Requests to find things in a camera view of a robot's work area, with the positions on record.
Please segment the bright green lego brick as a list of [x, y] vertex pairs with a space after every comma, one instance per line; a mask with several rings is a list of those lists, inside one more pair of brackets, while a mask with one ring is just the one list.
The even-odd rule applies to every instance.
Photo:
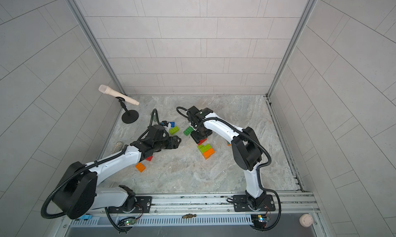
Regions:
[[194, 131], [194, 128], [189, 126], [186, 130], [183, 131], [185, 136], [190, 135]]

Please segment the lime lego brick long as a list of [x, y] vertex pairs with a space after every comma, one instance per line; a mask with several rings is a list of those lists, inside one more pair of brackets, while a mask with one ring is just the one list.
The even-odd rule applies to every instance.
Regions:
[[211, 146], [209, 144], [207, 144], [207, 145], [201, 144], [201, 145], [198, 146], [198, 149], [203, 154], [204, 152], [206, 152], [209, 149], [211, 149]]
[[169, 134], [174, 135], [174, 134], [176, 134], [178, 131], [179, 131], [179, 127], [178, 127], [178, 126], [175, 126], [175, 127], [172, 127], [171, 129], [169, 129]]

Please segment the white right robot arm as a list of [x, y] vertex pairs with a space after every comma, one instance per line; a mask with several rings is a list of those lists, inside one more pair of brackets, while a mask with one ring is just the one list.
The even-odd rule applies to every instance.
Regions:
[[262, 161], [262, 155], [267, 157], [267, 163], [271, 163], [271, 157], [250, 127], [245, 129], [234, 126], [220, 118], [211, 109], [198, 110], [191, 107], [186, 110], [187, 119], [193, 128], [190, 136], [200, 145], [201, 141], [213, 133], [224, 138], [232, 146], [233, 157], [236, 164], [244, 170], [246, 179], [246, 193], [254, 199], [265, 193], [259, 179], [258, 167]]

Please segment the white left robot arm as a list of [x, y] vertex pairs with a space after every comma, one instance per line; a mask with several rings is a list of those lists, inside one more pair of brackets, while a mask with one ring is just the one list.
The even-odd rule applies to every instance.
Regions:
[[139, 165], [154, 153], [176, 149], [178, 136], [170, 136], [165, 127], [155, 124], [143, 139], [124, 146], [121, 151], [87, 164], [71, 164], [56, 188], [45, 200], [41, 215], [47, 219], [68, 216], [77, 219], [88, 211], [106, 208], [116, 213], [130, 213], [137, 208], [135, 192], [125, 185], [98, 188], [108, 177], [129, 166]]

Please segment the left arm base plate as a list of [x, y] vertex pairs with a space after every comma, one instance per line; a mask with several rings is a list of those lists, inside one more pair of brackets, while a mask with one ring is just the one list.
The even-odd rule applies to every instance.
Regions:
[[149, 213], [151, 204], [151, 196], [136, 196], [133, 199], [127, 199], [120, 207], [109, 207], [108, 212], [114, 214]]

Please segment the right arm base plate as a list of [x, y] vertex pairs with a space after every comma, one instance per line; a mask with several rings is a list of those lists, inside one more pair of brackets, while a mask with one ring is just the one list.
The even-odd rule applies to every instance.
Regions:
[[251, 195], [233, 195], [227, 202], [234, 206], [235, 212], [275, 211], [274, 199], [270, 194], [262, 194], [258, 198]]

